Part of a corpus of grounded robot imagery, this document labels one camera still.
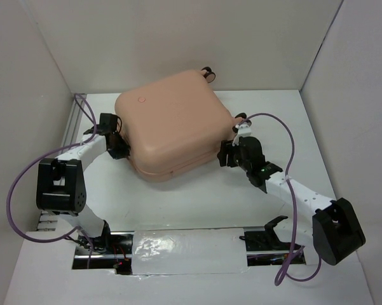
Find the pink suitcase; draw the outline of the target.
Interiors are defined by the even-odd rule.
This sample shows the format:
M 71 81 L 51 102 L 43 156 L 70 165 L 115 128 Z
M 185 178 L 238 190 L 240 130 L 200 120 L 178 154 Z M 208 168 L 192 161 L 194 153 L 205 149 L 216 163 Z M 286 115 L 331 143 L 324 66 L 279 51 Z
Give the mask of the pink suitcase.
M 114 111 L 128 160 L 146 181 L 163 182 L 213 160 L 233 140 L 234 117 L 210 87 L 209 67 L 187 70 L 121 93 Z

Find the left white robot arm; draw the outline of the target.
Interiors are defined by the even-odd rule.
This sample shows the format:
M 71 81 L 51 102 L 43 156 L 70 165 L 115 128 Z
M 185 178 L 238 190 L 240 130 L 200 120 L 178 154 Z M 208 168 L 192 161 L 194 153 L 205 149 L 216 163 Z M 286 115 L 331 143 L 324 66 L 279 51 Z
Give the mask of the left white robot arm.
M 56 158 L 39 162 L 36 205 L 78 227 L 81 236 L 98 253 L 113 245 L 111 230 L 86 204 L 84 171 L 97 157 L 109 153 L 112 159 L 130 156 L 130 146 L 120 134 L 121 119 L 110 113 L 100 115 L 99 124 L 83 134 L 81 142 Z

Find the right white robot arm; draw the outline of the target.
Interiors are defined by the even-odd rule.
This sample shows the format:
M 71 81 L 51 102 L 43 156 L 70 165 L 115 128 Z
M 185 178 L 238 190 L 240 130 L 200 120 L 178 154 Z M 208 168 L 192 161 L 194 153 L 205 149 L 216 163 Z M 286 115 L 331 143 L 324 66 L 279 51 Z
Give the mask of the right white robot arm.
M 260 141 L 247 123 L 233 127 L 233 140 L 223 140 L 217 154 L 221 167 L 240 167 L 249 182 L 284 203 L 296 200 L 297 210 L 311 221 L 312 244 L 321 259 L 335 266 L 362 247 L 365 235 L 352 204 L 334 200 L 288 178 L 276 164 L 265 160 Z

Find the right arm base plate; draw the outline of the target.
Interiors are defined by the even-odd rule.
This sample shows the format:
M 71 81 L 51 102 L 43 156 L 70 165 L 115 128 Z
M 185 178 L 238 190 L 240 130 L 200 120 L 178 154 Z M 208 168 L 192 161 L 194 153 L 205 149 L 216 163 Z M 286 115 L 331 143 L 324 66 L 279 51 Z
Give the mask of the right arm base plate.
M 281 266 L 287 259 L 290 243 L 282 242 L 275 233 L 281 222 L 285 224 L 287 216 L 278 216 L 261 229 L 247 229 L 239 236 L 245 243 L 248 267 Z

